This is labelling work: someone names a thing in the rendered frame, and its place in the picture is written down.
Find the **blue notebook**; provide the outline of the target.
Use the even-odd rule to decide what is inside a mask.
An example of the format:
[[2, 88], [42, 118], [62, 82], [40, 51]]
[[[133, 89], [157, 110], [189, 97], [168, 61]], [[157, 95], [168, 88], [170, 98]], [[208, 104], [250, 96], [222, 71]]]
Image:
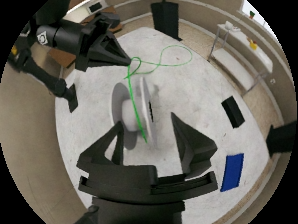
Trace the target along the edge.
[[239, 186], [244, 161], [244, 153], [226, 156], [225, 170], [220, 192]]

